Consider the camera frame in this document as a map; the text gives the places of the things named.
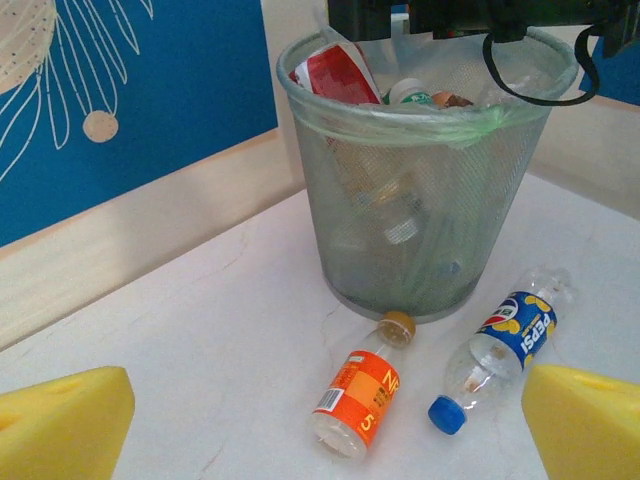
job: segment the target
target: white table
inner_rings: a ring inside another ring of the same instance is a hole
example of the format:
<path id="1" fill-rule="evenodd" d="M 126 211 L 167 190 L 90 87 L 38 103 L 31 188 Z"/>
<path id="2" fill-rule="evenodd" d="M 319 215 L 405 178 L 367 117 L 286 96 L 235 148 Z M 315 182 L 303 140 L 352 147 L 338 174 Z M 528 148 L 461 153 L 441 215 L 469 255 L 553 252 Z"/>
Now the white table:
<path id="1" fill-rule="evenodd" d="M 537 363 L 640 383 L 640 224 L 527 175 L 470 301 L 418 328 L 367 461 L 317 449 L 305 421 L 373 328 L 322 279 L 305 193 L 0 353 L 0 391 L 122 365 L 136 413 L 116 480 L 543 479 L 519 397 L 455 437 L 426 419 L 451 350 L 522 271 L 559 263 L 582 291 Z"/>

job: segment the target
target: mesh trash can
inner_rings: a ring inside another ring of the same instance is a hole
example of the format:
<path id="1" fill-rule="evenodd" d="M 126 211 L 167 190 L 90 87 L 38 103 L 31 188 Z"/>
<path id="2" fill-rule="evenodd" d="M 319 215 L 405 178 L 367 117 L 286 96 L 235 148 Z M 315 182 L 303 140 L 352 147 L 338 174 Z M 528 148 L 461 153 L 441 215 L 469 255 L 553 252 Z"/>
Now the mesh trash can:
<path id="1" fill-rule="evenodd" d="M 279 58 L 324 275 L 370 316 L 400 310 L 426 322 L 471 294 L 540 138 L 550 108 L 493 103 L 482 40 L 394 37 L 403 77 L 491 100 L 445 110 L 346 105 L 304 90 L 289 73 L 326 44 L 320 34 Z M 572 50 L 537 29 L 493 52 L 503 79 L 528 95 L 557 99 L 577 75 Z M 367 54 L 378 82 L 376 60 Z"/>

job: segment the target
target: pepsi logo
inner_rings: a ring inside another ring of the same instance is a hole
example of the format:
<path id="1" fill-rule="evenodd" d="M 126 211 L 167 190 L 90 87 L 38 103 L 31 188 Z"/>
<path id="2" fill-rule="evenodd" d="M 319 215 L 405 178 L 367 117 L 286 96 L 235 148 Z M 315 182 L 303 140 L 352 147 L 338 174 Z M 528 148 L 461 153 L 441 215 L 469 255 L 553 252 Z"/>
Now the pepsi logo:
<path id="1" fill-rule="evenodd" d="M 507 298 L 500 308 L 498 308 L 482 325 L 483 327 L 489 327 L 498 323 L 504 323 L 511 320 L 518 313 L 518 302 L 513 298 Z"/>

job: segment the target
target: orange label bottle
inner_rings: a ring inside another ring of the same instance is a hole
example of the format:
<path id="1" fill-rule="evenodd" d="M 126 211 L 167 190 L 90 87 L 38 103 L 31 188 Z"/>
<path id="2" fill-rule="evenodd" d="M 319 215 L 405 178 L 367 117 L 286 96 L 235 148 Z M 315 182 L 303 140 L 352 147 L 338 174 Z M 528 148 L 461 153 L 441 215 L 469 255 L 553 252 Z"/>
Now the orange label bottle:
<path id="1" fill-rule="evenodd" d="M 312 415 L 318 440 L 331 451 L 354 460 L 365 456 L 400 387 L 398 364 L 414 334 L 411 317 L 390 312 L 351 352 Z"/>

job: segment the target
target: yellow sponge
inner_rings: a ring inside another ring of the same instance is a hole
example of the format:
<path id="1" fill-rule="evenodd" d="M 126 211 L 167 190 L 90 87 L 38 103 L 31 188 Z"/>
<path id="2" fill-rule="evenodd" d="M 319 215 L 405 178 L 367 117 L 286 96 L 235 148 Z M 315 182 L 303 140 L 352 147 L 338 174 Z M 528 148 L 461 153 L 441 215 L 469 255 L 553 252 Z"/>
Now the yellow sponge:
<path id="1" fill-rule="evenodd" d="M 640 385 L 535 366 L 522 409 L 550 480 L 640 479 Z"/>
<path id="2" fill-rule="evenodd" d="M 120 367 L 0 395 L 0 480 L 110 479 L 133 410 Z"/>

